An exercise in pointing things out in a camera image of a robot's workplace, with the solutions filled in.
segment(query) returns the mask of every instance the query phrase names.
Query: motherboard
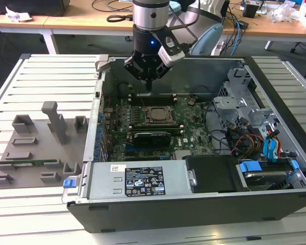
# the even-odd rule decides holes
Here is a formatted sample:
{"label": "motherboard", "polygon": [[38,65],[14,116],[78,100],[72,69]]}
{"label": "motherboard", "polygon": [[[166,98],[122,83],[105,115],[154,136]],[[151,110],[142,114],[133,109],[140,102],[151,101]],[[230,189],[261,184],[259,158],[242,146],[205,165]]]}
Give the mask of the motherboard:
{"label": "motherboard", "polygon": [[105,100],[107,161],[175,160],[213,154],[202,121],[205,109],[192,96]]}

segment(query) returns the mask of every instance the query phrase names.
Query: desk leg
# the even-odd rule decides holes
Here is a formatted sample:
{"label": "desk leg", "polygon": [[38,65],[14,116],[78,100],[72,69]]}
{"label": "desk leg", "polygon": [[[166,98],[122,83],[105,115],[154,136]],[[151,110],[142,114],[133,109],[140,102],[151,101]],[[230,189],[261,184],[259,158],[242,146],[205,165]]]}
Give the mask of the desk leg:
{"label": "desk leg", "polygon": [[56,55],[59,53],[54,35],[50,32],[42,33],[49,54]]}
{"label": "desk leg", "polygon": [[272,48],[272,44],[273,44],[273,41],[267,41],[267,44],[264,49],[269,51]]}

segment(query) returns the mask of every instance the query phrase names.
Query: circuit board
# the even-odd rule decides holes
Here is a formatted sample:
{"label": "circuit board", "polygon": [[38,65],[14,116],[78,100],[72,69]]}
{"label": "circuit board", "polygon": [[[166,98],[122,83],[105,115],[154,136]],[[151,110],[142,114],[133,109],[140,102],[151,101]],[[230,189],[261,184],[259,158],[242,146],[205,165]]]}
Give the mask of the circuit board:
{"label": "circuit board", "polygon": [[202,124],[204,110],[199,103],[189,105],[189,96],[178,96],[177,103],[166,107],[172,113],[172,120],[181,122],[181,134],[171,137],[170,145],[164,148],[139,148],[129,143],[127,138],[130,124],[134,121],[134,111],[139,112],[138,122],[144,124],[142,111],[155,113],[155,117],[163,118],[161,107],[132,106],[127,100],[110,102],[105,111],[108,120],[107,134],[108,161],[145,161],[145,160],[174,160],[185,155],[213,154],[212,143],[208,140],[208,132]]}

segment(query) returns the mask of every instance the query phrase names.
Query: sticker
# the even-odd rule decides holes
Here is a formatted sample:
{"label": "sticker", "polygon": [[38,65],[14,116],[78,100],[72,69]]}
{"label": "sticker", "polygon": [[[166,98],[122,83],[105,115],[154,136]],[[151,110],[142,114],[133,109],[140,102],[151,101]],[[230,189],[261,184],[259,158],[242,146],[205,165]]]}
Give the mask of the sticker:
{"label": "sticker", "polygon": [[126,168],[124,171],[127,197],[165,195],[162,167],[135,167]]}
{"label": "sticker", "polygon": [[111,172],[124,172],[126,165],[111,165]]}

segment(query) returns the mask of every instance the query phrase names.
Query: wooden desk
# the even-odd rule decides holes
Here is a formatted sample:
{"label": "wooden desk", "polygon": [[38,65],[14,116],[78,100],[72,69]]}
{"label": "wooden desk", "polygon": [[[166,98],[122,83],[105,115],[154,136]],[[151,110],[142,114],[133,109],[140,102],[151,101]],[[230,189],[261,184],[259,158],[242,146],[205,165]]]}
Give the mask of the wooden desk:
{"label": "wooden desk", "polygon": [[[234,4],[239,3],[239,0],[231,0],[230,8],[233,14],[239,20],[249,23],[248,29],[245,32],[245,36],[257,35],[257,36],[276,36],[276,37],[306,37],[306,27],[297,20],[289,22],[277,22],[272,23],[271,20],[265,14],[256,14],[255,18],[243,17],[243,12],[239,10],[240,6]],[[233,25],[230,20],[225,21],[224,34],[232,34]]]}
{"label": "wooden desk", "polygon": [[[107,22],[107,17],[112,14],[127,15],[127,12],[100,12],[92,8],[93,0],[70,0],[70,5],[63,17],[49,17],[44,23],[45,28],[51,29],[86,29],[105,31],[133,31],[132,21],[116,23]],[[110,10],[106,0],[94,6],[98,9]],[[116,8],[131,6],[130,3],[113,3]]]}
{"label": "wooden desk", "polygon": [[[63,17],[34,16],[34,21],[12,23],[4,15],[0,15],[0,30],[2,32],[40,33],[44,36],[50,54],[58,54],[54,34],[76,35],[117,35],[131,36],[133,23],[122,21],[109,23],[107,17],[112,14],[126,15],[126,12],[99,12],[92,8],[93,0],[70,0],[70,5]],[[266,49],[270,48],[272,41],[306,42],[306,27],[293,20],[292,23],[272,23],[266,15],[256,15],[254,19],[242,17],[242,11],[234,4],[240,0],[231,0],[232,12],[242,21],[249,23],[243,36],[244,39],[269,41]],[[108,10],[107,0],[95,5],[96,8]],[[127,3],[113,3],[116,8],[129,6]],[[226,39],[233,32],[232,24],[225,21],[222,39]]]}

